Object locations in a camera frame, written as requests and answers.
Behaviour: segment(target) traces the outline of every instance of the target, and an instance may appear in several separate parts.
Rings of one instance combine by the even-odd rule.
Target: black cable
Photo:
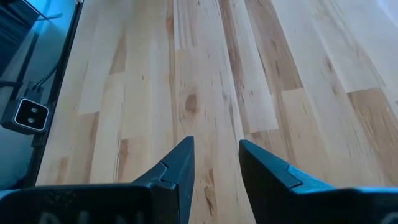
[[[22,86],[21,82],[12,82],[12,81],[2,81],[2,80],[0,80],[0,88],[3,88],[3,87],[20,88],[21,86]]]
[[[54,68],[51,70],[51,72],[50,72],[46,77],[42,78],[40,81],[38,81],[38,82],[33,86],[33,90],[36,90],[36,89],[39,90],[39,89],[40,89],[40,86],[42,86],[42,85],[55,73],[55,71],[57,71],[58,65],[59,65],[59,62],[57,62],[57,63],[55,64]]]
[[[46,18],[37,19],[37,21],[49,21],[51,19],[58,19],[63,16],[63,13],[54,14],[51,16],[47,16]]]

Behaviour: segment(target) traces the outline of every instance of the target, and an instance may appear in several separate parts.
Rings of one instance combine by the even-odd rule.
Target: wood grain
[[[398,27],[377,4],[86,0],[36,184],[131,182],[194,135],[190,223],[255,223],[243,138],[337,187],[398,185]]]
[[[353,108],[361,121],[369,142],[382,164],[384,174],[392,185],[398,184],[398,123],[386,97],[380,89],[360,90],[349,94]]]

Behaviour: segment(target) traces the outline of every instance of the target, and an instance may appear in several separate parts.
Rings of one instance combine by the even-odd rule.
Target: wood knot
[[[196,94],[190,94],[185,101],[185,110],[195,114],[198,109],[197,109],[197,96]]]

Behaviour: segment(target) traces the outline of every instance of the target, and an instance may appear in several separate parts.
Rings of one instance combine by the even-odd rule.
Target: wooden floor
[[[187,135],[192,223],[254,223],[244,138],[338,187],[398,185],[390,5],[86,0],[37,185],[130,182]]]

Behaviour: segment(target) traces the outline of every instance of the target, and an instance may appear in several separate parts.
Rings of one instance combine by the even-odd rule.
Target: dark object
[[[22,134],[35,134],[44,131],[49,118],[49,109],[38,103],[41,99],[43,88],[31,90],[28,86],[24,97],[12,100],[7,104],[0,124]]]
[[[22,0],[0,4],[0,76],[39,17]]]
[[[239,161],[257,223],[398,223],[398,189],[335,189],[247,140]]]
[[[42,78],[40,81],[38,81],[34,86],[33,90],[40,89],[40,87],[57,71],[58,69],[59,62],[57,62],[53,69],[50,71],[48,75],[46,75],[44,78]]]
[[[13,87],[13,88],[20,88],[23,85],[21,82],[11,82],[11,81],[0,81],[0,88],[3,87]]]
[[[0,223],[188,223],[194,168],[187,137],[131,184],[0,192]]]

